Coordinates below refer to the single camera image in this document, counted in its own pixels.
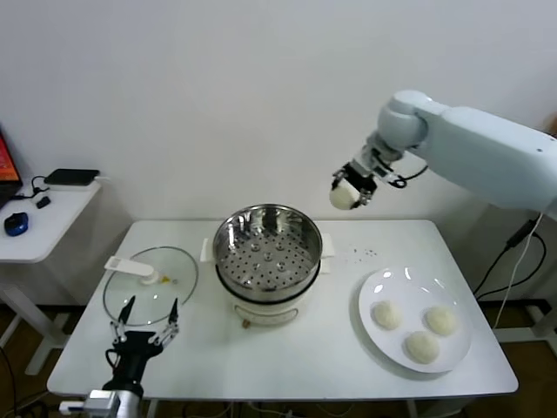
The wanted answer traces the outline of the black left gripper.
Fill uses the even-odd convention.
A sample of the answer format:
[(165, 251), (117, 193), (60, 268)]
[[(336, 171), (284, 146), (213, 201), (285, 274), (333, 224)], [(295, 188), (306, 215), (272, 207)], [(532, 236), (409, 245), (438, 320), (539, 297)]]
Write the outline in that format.
[(143, 391), (141, 380), (147, 362), (158, 355), (158, 346), (167, 347), (178, 335), (178, 299), (173, 302), (167, 325), (157, 334), (147, 331), (125, 332), (134, 303), (135, 297), (132, 296), (125, 302), (117, 319), (111, 321), (113, 344), (112, 348), (105, 351), (105, 359), (111, 367), (112, 378), (103, 385), (103, 390)]

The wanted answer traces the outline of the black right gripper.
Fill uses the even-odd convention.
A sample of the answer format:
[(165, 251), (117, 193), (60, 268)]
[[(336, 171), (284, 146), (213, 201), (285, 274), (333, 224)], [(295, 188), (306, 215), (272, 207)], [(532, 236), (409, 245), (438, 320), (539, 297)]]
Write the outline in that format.
[(363, 175), (352, 167), (350, 163), (343, 166), (343, 170), (338, 170), (332, 175), (332, 190), (344, 187), (346, 182), (359, 191), (358, 199), (354, 202), (354, 207), (367, 206), (372, 199), (373, 192), (368, 190), (376, 190), (372, 175)]

